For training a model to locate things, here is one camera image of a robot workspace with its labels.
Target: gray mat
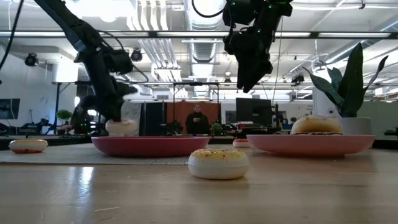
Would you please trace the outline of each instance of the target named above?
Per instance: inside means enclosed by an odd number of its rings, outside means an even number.
[[[122,158],[110,157],[92,144],[48,147],[43,153],[15,154],[0,151],[0,163],[28,164],[121,164],[121,165],[187,165],[188,157]]]

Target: green leaf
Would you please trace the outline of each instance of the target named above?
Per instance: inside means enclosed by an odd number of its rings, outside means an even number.
[[[347,96],[341,107],[341,116],[356,116],[363,104],[363,76],[362,72],[355,70],[351,74],[351,79],[347,91]]]
[[[315,85],[315,87],[324,92],[332,103],[341,108],[344,103],[344,99],[342,99],[342,97],[337,94],[337,91],[332,87],[332,85],[325,79],[312,74],[308,69],[304,67],[303,69],[306,70],[308,74],[310,74],[312,83]]]
[[[344,73],[343,79],[341,79],[340,85],[338,87],[338,94],[346,98],[348,93],[348,88],[351,85],[353,79],[356,79],[356,74],[359,73],[362,76],[362,66],[363,66],[363,51],[362,51],[362,44],[357,44],[354,49],[351,51],[346,71]]]
[[[372,85],[372,83],[377,79],[377,76],[379,75],[379,73],[381,72],[381,70],[383,70],[385,64],[386,64],[386,60],[388,58],[388,55],[385,56],[379,63],[379,66],[377,67],[377,71],[376,74],[374,74],[374,76],[371,78],[371,80],[369,81],[368,85],[364,88],[363,90],[363,94],[366,93],[366,90],[368,90],[369,86]]]
[[[331,85],[336,91],[338,91],[338,86],[340,85],[341,79],[343,79],[340,70],[338,70],[337,68],[328,68],[328,73],[331,78]]]

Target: small plant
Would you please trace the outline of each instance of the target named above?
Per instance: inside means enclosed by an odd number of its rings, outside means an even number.
[[[304,69],[310,74],[315,87],[324,92],[329,100],[336,105],[341,117],[355,118],[363,104],[366,90],[368,90],[381,70],[383,70],[387,58],[388,56],[385,56],[380,61],[376,74],[370,79],[365,88],[363,88],[363,49],[361,43],[356,45],[351,51],[344,76],[341,75],[341,72],[337,68],[328,68],[331,83],[314,75],[308,69]]]
[[[62,121],[62,124],[65,121],[68,121],[68,119],[71,118],[71,117],[72,117],[72,113],[67,111],[67,110],[59,110],[57,112],[57,118]]]
[[[219,123],[214,123],[211,125],[210,131],[215,136],[219,136],[223,132],[223,127]]]

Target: computer monitor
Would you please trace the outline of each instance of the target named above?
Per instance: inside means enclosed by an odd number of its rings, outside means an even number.
[[[271,100],[236,99],[236,121],[252,121],[254,124],[271,126],[272,114]]]

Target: donut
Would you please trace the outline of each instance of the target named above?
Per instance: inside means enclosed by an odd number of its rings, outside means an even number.
[[[250,144],[247,139],[235,139],[234,142],[232,143],[234,147],[237,148],[249,148]]]
[[[133,120],[121,122],[109,120],[105,124],[105,129],[110,136],[127,136],[137,129],[137,124]]]
[[[342,134],[341,124],[334,119],[317,115],[300,118],[293,124],[291,134],[308,133],[337,133]]]
[[[8,145],[12,152],[22,153],[40,153],[43,152],[49,143],[41,139],[21,139],[10,142]]]
[[[237,149],[199,149],[191,153],[188,168],[202,179],[237,179],[248,171],[249,158]]]

